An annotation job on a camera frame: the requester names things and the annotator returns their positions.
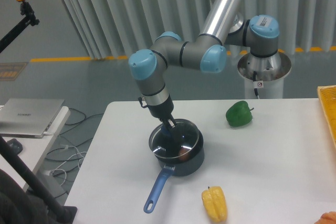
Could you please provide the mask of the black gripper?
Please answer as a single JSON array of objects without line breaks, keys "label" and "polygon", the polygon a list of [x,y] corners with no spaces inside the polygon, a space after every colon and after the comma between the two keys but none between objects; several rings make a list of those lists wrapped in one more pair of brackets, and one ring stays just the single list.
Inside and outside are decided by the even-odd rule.
[{"label": "black gripper", "polygon": [[159,105],[143,105],[145,101],[144,97],[138,97],[138,101],[142,108],[148,108],[151,115],[155,118],[158,118],[162,121],[162,128],[165,131],[169,131],[170,142],[175,146],[181,146],[181,134],[179,125],[172,116],[172,112],[174,109],[173,101],[169,96],[163,103]]}]

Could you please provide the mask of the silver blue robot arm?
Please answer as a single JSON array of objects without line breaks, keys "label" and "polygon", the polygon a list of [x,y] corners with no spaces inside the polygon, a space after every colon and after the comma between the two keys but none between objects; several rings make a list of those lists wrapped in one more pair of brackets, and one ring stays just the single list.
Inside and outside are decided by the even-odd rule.
[{"label": "silver blue robot arm", "polygon": [[241,1],[215,0],[195,41],[184,41],[167,31],[151,48],[141,49],[129,58],[131,74],[142,93],[140,104],[148,108],[167,131],[177,125],[172,115],[173,101],[163,78],[169,65],[219,73],[225,66],[225,46],[235,45],[250,49],[244,65],[251,79],[266,81],[280,71],[278,22],[268,15],[244,20],[238,13]]}]

